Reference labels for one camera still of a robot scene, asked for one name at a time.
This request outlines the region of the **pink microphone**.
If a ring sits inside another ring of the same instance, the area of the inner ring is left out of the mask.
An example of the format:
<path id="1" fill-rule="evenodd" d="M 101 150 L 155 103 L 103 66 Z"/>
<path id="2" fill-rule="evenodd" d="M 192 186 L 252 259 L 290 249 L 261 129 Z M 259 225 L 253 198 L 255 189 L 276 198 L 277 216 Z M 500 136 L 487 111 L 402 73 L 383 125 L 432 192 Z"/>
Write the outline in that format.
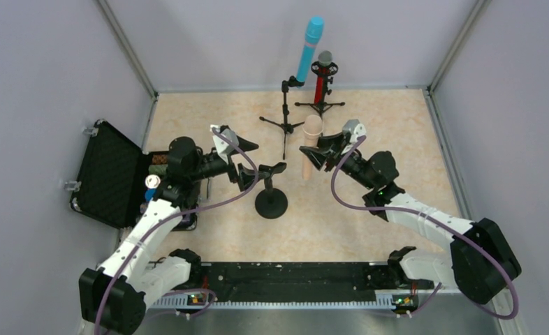
<path id="1" fill-rule="evenodd" d="M 318 139 L 323 132 L 323 120 L 318 115 L 309 115 L 304 124 L 302 125 L 302 130 L 304 133 L 304 146 L 315 147 L 317 145 Z M 312 164 L 309 159 L 304 156 L 302 158 L 302 178 L 307 181 L 311 178 L 312 175 Z"/>

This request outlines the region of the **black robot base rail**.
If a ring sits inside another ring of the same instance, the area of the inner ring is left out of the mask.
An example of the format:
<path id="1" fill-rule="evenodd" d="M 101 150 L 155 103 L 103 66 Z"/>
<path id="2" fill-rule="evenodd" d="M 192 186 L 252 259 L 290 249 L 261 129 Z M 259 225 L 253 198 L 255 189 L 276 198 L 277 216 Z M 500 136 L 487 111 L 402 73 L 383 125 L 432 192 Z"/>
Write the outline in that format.
<path id="1" fill-rule="evenodd" d="M 203 262 L 189 250 L 173 256 L 192 261 L 176 290 L 211 290 L 224 308 L 392 308 L 413 305 L 434 283 L 408 279 L 397 262 Z"/>

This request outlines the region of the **red glitter microphone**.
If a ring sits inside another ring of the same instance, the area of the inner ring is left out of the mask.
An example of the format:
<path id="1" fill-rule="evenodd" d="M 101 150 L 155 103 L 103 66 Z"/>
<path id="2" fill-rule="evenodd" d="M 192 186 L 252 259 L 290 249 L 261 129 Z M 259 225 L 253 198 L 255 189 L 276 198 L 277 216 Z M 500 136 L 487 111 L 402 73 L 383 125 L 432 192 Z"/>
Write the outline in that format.
<path id="1" fill-rule="evenodd" d="M 323 99 L 323 91 L 324 91 L 324 80 L 326 75 L 328 74 L 329 67 L 332 63 L 332 53 L 328 50 L 322 51 L 318 57 L 317 60 L 313 63 L 312 70 L 314 70 L 314 73 L 317 75 L 317 81 L 316 81 L 316 89 L 315 89 L 315 96 L 314 96 L 314 102 L 320 103 Z"/>

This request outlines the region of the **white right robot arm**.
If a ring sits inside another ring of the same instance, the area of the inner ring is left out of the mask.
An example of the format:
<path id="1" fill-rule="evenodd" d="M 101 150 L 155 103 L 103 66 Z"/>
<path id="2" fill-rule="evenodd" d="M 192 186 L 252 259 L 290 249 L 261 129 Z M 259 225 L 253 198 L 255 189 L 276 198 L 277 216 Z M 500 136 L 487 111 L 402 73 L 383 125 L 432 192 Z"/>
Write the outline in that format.
<path id="1" fill-rule="evenodd" d="M 343 172 L 368 190 L 364 206 L 353 209 L 409 228 L 445 250 L 445 254 L 426 254 L 402 249 L 395 260 L 408 279 L 455 286 L 477 305 L 507 289 L 512 300 L 509 318 L 513 318 L 519 309 L 513 280 L 522 269 L 500 227 L 489 218 L 458 218 L 415 199 L 395 183 L 399 172 L 390 151 L 378 151 L 369 159 L 358 153 L 365 138 L 338 133 L 322 137 L 315 147 L 301 146 L 300 152 L 317 170 L 332 171 L 333 177 Z"/>

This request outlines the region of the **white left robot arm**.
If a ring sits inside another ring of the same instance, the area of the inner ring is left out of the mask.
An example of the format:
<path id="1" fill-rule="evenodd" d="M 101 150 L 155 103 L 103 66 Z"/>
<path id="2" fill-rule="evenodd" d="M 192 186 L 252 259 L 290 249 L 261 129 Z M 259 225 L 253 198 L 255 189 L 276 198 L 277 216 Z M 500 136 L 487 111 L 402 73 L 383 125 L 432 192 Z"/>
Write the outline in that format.
<path id="1" fill-rule="evenodd" d="M 109 258 L 80 276 L 82 318 L 92 325 L 93 334 L 133 334 L 158 300 L 191 278 L 193 260 L 188 255 L 169 255 L 153 269 L 149 262 L 185 217 L 233 202 L 199 206 L 203 180 L 225 174 L 230 182 L 240 182 L 232 159 L 236 154 L 249 162 L 253 172 L 258 171 L 248 155 L 258 144 L 227 125 L 212 125 L 210 131 L 214 146 L 207 153 L 187 136 L 169 144 L 165 172 L 147 176 L 145 185 L 153 195 L 140 219 Z"/>

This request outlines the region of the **black round base clamp stand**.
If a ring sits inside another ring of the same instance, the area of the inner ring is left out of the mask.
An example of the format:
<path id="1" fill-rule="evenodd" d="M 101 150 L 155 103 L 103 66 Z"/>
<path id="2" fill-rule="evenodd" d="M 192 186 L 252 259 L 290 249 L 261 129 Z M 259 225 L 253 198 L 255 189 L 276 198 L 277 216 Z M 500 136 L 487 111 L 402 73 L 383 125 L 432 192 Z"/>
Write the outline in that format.
<path id="1" fill-rule="evenodd" d="M 275 165 L 259 165 L 259 179 L 264 181 L 265 189 L 262 190 L 255 199 L 256 212 L 266 219 L 276 219 L 281 217 L 288 208 L 288 199 L 286 194 L 273 186 L 272 178 L 275 174 L 281 174 L 285 171 L 287 163 L 278 162 Z"/>

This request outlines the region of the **blue microphone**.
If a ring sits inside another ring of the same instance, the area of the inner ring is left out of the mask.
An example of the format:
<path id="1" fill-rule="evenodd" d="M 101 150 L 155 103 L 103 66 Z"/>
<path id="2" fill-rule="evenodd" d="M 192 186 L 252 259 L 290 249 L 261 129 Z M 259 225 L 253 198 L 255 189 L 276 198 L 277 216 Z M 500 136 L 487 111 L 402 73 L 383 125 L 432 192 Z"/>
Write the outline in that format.
<path id="1" fill-rule="evenodd" d="M 324 19 L 320 16 L 311 17 L 307 23 L 304 45 L 295 75 L 295 78 L 297 82 L 300 83 L 300 86 L 302 86 L 307 79 L 307 74 L 311 68 L 316 46 L 323 35 L 324 25 Z"/>

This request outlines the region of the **black tripod clip mic stand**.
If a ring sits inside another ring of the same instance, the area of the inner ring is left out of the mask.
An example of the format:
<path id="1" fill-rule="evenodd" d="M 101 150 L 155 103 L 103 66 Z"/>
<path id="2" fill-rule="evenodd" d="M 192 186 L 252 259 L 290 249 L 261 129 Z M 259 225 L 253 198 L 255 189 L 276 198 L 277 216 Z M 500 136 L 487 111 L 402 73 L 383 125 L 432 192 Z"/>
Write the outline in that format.
<path id="1" fill-rule="evenodd" d="M 283 121 L 281 123 L 274 122 L 270 119 L 266 119 L 265 117 L 258 118 L 260 121 L 267 122 L 269 124 L 272 124 L 282 129 L 283 131 L 282 159 L 284 161 L 286 160 L 286 143 L 287 143 L 288 135 L 293 134 L 295 128 L 303 125 L 302 122 L 296 123 L 296 124 L 292 124 L 289 122 L 288 117 L 289 117 L 290 111 L 288 108 L 287 94 L 290 88 L 302 87 L 303 85 L 304 85 L 304 82 L 298 81 L 295 76 L 290 76 L 287 80 L 283 80 L 281 82 L 281 92 L 283 94 L 283 103 L 281 106 Z"/>

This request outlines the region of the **black shock mount tripod stand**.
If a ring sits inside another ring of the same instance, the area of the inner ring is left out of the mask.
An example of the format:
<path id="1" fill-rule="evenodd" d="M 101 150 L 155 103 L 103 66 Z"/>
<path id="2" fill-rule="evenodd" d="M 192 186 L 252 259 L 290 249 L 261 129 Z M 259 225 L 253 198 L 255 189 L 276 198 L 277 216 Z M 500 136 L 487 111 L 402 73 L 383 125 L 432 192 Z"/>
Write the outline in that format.
<path id="1" fill-rule="evenodd" d="M 334 75 L 338 72 L 338 66 L 335 62 L 331 61 L 330 63 L 322 63 L 320 61 L 315 61 L 311 65 L 311 72 L 317 76 L 316 79 L 316 88 L 314 91 L 314 102 L 313 103 L 300 103 L 295 102 L 294 105 L 297 107 L 300 106 L 309 106 L 316 113 L 322 117 L 325 112 L 327 112 L 331 107 L 334 106 L 345 106 L 345 102 L 339 103 L 329 103 L 325 101 L 326 96 L 332 93 L 332 90 L 328 88 L 329 84 L 333 83 Z"/>

